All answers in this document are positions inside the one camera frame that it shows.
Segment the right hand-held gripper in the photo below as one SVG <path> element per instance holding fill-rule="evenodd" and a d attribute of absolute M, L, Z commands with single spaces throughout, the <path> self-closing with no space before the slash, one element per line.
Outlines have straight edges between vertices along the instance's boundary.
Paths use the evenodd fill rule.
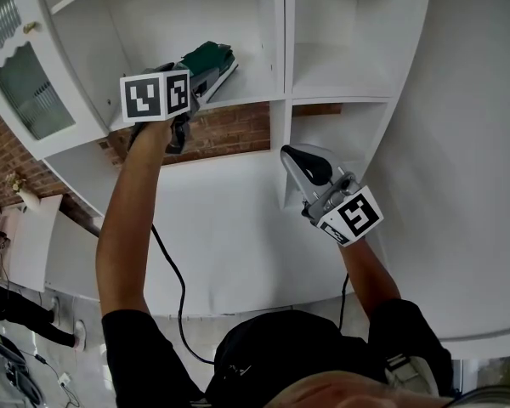
<path fill-rule="evenodd" d="M 332 151 L 312 144 L 288 144 L 281 147 L 280 159 L 303 196 L 317 198 L 304 203 L 302 215 L 340 247 L 352 245 L 383 221 L 369 188 L 361 186 L 352 173 L 340 172 L 342 162 Z"/>

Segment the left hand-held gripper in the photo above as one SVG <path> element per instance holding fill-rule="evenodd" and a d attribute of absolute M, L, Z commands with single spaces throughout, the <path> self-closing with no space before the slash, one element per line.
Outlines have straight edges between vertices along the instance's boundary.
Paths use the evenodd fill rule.
<path fill-rule="evenodd" d="M 121 78 L 122 119 L 133 124 L 127 146 L 133 145 L 149 123 L 167 122 L 171 140 L 166 152 L 182 153 L 190 133 L 190 121 L 200 109 L 202 96 L 217 91 L 219 78 L 218 67 L 192 76 L 190 70 L 174 63 Z"/>

